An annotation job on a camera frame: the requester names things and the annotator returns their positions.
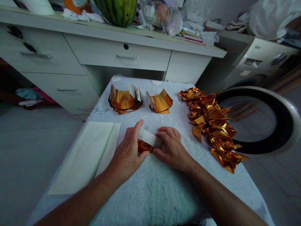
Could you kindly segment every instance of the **table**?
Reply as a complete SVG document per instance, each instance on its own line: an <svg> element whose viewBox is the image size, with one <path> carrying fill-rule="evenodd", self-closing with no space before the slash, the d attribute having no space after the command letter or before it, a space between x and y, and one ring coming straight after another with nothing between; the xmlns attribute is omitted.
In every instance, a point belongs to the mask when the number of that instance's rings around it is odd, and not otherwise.
<svg viewBox="0 0 301 226"><path fill-rule="evenodd" d="M158 81L153 83L151 80L116 76L112 80L114 82L110 81L95 109L90 114L88 121L122 123L118 144L123 140L126 128L134 126L140 119L144 119L142 126L153 134L161 126L176 128L182 135L182 144L196 161L260 215L269 225L274 225L262 195L243 164L237 166L235 174L229 173L209 152L208 144L205 142L201 144L192 135L193 126L188 123L190 121L188 118L189 108L178 97L180 90L187 90L193 86L192 84L172 82L159 82L158 84ZM136 87L140 87L144 103L135 112L118 115L108 103L110 86L113 83L117 89L128 90L127 83L129 82ZM150 110L145 92L149 91L150 95L155 95L161 92L163 88L173 100L173 105L169 114L156 114ZM47 195L48 189L58 175L60 168L33 211L27 225L34 224L70 197L66 195ZM207 215L207 210L189 179L181 172L161 162L155 155L150 154L131 178L100 209L91 224L173 225L186 223L191 219L200 219Z"/></svg>

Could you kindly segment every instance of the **desk drawer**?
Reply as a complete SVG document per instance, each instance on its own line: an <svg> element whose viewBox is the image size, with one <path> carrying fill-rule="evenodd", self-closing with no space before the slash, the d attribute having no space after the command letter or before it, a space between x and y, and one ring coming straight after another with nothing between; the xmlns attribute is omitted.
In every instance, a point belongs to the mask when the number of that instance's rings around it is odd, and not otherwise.
<svg viewBox="0 0 301 226"><path fill-rule="evenodd" d="M166 71L171 50L65 34L81 64Z"/></svg>
<svg viewBox="0 0 301 226"><path fill-rule="evenodd" d="M87 75L22 74L54 100L99 98L94 85Z"/></svg>
<svg viewBox="0 0 301 226"><path fill-rule="evenodd" d="M98 99L85 99L85 100L57 100L57 103L65 108L71 114L90 114Z"/></svg>
<svg viewBox="0 0 301 226"><path fill-rule="evenodd" d="M39 57L24 44L9 34L8 24L0 24L0 57L19 72L85 75L63 34L55 31L17 27L24 41L33 46Z"/></svg>

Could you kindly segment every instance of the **gold foil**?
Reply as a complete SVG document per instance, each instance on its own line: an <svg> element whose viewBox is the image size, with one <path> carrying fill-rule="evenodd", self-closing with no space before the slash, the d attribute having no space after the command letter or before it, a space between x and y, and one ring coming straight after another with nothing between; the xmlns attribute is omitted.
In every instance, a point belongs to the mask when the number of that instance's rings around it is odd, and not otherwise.
<svg viewBox="0 0 301 226"><path fill-rule="evenodd" d="M129 109L134 106L135 99L129 91L119 91L112 86L112 102L111 104L118 109Z"/></svg>
<svg viewBox="0 0 301 226"><path fill-rule="evenodd" d="M210 153L218 160L218 162L229 172L234 173L236 166L246 160L248 157L234 153L217 150L215 148L210 149Z"/></svg>
<svg viewBox="0 0 301 226"><path fill-rule="evenodd" d="M136 96L138 96L137 92L140 92L139 88L135 93ZM143 105L142 98L141 101L139 101L136 97L134 98L129 91L120 91L116 89L114 85L111 86L108 101L113 110L120 115L138 110Z"/></svg>
<svg viewBox="0 0 301 226"><path fill-rule="evenodd" d="M152 109L151 104L150 108L156 112L161 114L168 114L169 108L172 106L172 99L167 94L167 92L163 89L162 92L156 96L149 96L151 101L153 102L155 108Z"/></svg>
<svg viewBox="0 0 301 226"><path fill-rule="evenodd" d="M215 101L216 93L205 95L198 88L182 90L179 96L191 110L189 123L194 125L192 134L200 142L201 135L205 135L214 147L210 149L211 154L226 170L234 173L236 165L249 158L232 152L242 146L234 144L232 140L237 131L228 123L227 113L230 109L218 105Z"/></svg>
<svg viewBox="0 0 301 226"><path fill-rule="evenodd" d="M138 152L141 153L143 151L153 152L154 147L150 144L138 139Z"/></svg>

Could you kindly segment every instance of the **crumpled gold foil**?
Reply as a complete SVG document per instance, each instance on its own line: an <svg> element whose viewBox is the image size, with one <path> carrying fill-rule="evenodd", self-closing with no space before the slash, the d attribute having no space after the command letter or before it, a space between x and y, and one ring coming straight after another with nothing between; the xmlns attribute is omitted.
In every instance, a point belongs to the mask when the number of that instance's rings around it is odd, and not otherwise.
<svg viewBox="0 0 301 226"><path fill-rule="evenodd" d="M191 112L191 122L194 125L192 134L200 141L201 135L205 135L209 143L214 147L210 149L211 154L229 172L234 173L237 164L249 160L248 157L232 152L241 148L240 144L234 144L232 137L237 131L229 125L227 113L229 108L218 105L215 101L216 93L205 95L198 88L182 90L179 93L183 101L187 102Z"/></svg>

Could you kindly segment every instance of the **white countertop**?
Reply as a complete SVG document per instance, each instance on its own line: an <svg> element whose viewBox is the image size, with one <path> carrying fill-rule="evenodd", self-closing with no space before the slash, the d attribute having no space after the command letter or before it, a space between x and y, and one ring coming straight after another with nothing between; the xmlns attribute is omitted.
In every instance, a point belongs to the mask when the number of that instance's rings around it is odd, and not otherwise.
<svg viewBox="0 0 301 226"><path fill-rule="evenodd" d="M66 20L63 18L62 13L52 16L41 16L24 9L0 6L0 22L211 57L223 58L227 53L214 46L201 46L155 31L132 27L121 28L94 21Z"/></svg>

